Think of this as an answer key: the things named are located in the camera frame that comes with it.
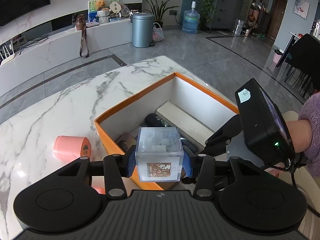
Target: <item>gray tile floor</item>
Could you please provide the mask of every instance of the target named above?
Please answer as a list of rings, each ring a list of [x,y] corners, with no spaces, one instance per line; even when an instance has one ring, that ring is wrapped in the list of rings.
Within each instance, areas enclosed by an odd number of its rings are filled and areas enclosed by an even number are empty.
[[[215,87],[235,102],[235,91],[255,78],[281,112],[299,111],[303,99],[283,81],[284,67],[272,65],[270,45],[256,38],[220,37],[221,34],[164,31],[165,40],[139,49],[130,43],[92,53],[48,70],[0,97],[0,123],[23,109],[80,81],[121,65],[165,55]]]

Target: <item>brown strap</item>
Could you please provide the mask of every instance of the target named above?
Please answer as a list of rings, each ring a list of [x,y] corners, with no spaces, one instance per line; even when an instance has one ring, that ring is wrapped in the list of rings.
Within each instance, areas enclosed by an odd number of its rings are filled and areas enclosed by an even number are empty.
[[[81,34],[81,46],[80,46],[80,57],[89,57],[90,52],[89,52],[89,48],[88,48],[88,42],[87,42],[87,28],[86,28],[86,24],[84,23],[84,28],[82,30],[82,34]],[[87,45],[87,55],[86,56],[82,56],[82,48],[83,48],[83,40],[85,39],[85,44]]]

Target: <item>teddy bear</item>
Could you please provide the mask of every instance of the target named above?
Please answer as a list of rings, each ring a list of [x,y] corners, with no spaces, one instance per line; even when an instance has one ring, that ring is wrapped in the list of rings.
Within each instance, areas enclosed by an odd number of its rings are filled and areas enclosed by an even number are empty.
[[[106,6],[106,3],[104,0],[97,0],[96,1],[96,11],[99,11],[101,8],[105,7]]]

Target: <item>transparent cube container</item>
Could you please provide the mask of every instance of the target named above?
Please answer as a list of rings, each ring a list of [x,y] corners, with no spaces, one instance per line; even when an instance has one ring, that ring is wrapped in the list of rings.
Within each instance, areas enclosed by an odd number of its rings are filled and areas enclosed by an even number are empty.
[[[179,181],[183,148],[176,127],[141,127],[135,152],[141,182]]]

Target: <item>device screen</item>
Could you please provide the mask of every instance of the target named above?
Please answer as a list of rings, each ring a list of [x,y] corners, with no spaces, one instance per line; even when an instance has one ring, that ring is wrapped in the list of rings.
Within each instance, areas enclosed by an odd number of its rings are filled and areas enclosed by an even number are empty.
[[[288,135],[287,133],[285,132],[285,128],[284,128],[284,124],[282,123],[280,117],[279,117],[279,114],[275,108],[275,105],[274,103],[271,101],[271,99],[269,98],[269,96],[265,93],[265,91],[263,89],[261,89],[261,93],[265,99],[265,101],[267,102],[268,104],[268,107],[269,107],[269,110],[272,114],[272,117],[273,119],[275,120],[275,123],[276,125],[278,126],[279,128],[279,131],[280,131],[280,134],[282,135],[282,137],[288,142],[289,141],[289,138],[288,138]]]

